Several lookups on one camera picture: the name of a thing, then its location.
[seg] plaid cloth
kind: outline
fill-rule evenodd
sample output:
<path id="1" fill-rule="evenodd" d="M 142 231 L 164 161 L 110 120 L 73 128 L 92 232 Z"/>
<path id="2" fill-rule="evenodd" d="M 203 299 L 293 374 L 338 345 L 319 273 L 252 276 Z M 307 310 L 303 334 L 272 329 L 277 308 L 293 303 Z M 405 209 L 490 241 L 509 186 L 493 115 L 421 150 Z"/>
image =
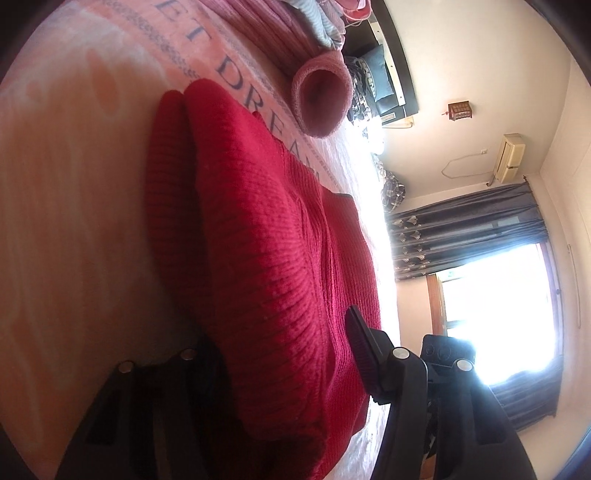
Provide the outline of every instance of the plaid cloth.
<path id="1" fill-rule="evenodd" d="M 406 188 L 391 171 L 386 170 L 386 182 L 382 189 L 384 212 L 391 213 L 406 197 Z"/>

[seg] sweater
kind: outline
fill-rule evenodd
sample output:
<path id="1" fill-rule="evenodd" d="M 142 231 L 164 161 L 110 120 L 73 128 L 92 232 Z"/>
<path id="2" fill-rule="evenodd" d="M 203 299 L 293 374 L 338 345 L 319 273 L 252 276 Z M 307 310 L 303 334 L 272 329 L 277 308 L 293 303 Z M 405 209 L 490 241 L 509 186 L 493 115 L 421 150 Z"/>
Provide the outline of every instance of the sweater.
<path id="1" fill-rule="evenodd" d="M 257 112 L 198 80 L 162 98 L 145 206 L 162 281 L 220 349 L 247 435 L 274 445 L 264 478 L 324 478 L 369 400 L 346 309 L 379 328 L 352 198 L 320 185 Z"/>

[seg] dark pillow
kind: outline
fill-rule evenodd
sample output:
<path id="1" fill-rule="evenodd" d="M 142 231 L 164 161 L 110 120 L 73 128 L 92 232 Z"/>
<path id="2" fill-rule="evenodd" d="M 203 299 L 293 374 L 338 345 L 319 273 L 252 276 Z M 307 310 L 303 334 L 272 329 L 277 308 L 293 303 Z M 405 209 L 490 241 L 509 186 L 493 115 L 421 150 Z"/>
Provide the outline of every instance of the dark pillow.
<path id="1" fill-rule="evenodd" d="M 365 60 L 365 63 L 371 72 L 371 76 L 374 79 L 376 101 L 388 95 L 393 95 L 394 90 L 390 84 L 388 71 L 386 69 L 384 46 L 378 45 L 372 51 L 363 55 L 361 58 Z"/>
<path id="2" fill-rule="evenodd" d="M 389 112 L 392 108 L 398 106 L 398 97 L 395 94 L 382 97 L 375 102 L 375 106 L 377 107 L 379 114 L 383 115 Z"/>

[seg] air conditioner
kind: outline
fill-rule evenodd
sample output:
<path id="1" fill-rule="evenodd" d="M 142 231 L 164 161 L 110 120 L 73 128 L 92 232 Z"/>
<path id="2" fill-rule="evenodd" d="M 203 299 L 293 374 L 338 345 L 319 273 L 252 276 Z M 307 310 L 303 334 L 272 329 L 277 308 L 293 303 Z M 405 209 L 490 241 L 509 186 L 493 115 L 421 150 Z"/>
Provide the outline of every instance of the air conditioner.
<path id="1" fill-rule="evenodd" d="M 525 142 L 521 135 L 503 136 L 503 143 L 496 159 L 495 178 L 501 183 L 508 183 L 515 178 L 521 159 L 525 153 Z"/>

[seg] pink bedsheet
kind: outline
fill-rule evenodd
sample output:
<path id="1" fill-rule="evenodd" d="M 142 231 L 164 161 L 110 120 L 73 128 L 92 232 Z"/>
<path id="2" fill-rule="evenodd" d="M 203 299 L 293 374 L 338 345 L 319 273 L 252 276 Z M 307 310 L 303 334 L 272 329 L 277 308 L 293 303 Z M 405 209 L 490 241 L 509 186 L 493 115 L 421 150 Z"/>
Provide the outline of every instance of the pink bedsheet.
<path id="1" fill-rule="evenodd" d="M 142 189 L 162 93 L 211 78 L 328 188 L 351 193 L 398 343 L 394 272 L 371 158 L 348 124 L 303 135 L 289 82 L 194 0 L 73 0 L 35 32 L 0 87 L 0 422 L 51 479 L 111 369 L 162 361 L 199 334 L 148 249 Z M 373 405 L 330 478 L 369 478 L 387 411 Z"/>

